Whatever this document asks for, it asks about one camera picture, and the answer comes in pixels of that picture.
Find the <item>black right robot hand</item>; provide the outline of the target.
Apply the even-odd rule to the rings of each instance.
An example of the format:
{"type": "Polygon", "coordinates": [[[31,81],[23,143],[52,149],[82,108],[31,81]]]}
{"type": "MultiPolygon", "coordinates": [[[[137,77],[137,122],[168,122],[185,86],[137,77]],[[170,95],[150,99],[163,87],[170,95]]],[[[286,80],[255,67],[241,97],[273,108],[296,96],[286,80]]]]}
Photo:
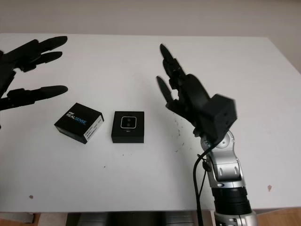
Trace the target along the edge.
{"type": "Polygon", "coordinates": [[[204,129],[200,121],[200,110],[210,97],[198,78],[186,74],[164,44],[160,44],[160,52],[170,86],[160,76],[156,80],[166,100],[166,108],[189,121],[194,127],[194,136],[201,137],[204,129]]]}

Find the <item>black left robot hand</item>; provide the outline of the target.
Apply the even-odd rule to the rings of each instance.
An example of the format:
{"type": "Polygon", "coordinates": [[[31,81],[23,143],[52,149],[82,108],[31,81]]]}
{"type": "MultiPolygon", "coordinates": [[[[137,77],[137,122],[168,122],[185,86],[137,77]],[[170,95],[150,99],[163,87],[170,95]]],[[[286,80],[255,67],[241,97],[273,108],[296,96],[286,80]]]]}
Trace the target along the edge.
{"type": "MultiPolygon", "coordinates": [[[[3,96],[15,77],[15,69],[22,72],[34,70],[37,65],[46,64],[62,56],[61,51],[52,51],[67,42],[67,36],[57,36],[39,42],[34,39],[8,53],[0,52],[0,95],[3,96]]],[[[0,98],[0,109],[7,110],[26,105],[36,101],[49,99],[68,91],[63,85],[41,87],[34,90],[24,88],[11,90],[5,98],[0,98]]]]}

